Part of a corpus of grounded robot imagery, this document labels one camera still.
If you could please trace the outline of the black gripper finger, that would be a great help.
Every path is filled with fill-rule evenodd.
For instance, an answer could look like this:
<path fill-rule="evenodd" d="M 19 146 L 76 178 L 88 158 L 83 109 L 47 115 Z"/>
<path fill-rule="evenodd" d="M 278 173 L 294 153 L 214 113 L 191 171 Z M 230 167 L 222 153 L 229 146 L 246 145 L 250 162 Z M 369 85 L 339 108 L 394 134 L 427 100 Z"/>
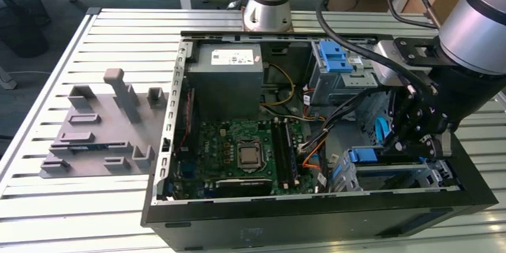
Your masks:
<path fill-rule="evenodd" d="M 445 159 L 452 156 L 452 132 L 427 134 L 415 143 L 415 154 L 426 159 Z"/>
<path fill-rule="evenodd" d="M 391 131 L 383 140 L 383 155 L 390 155 L 397 151 L 395 144 L 406 134 L 405 125 L 410 123 L 410 113 L 414 108 L 414 95 L 406 89 L 391 91 L 387 114 L 391 117 Z"/>

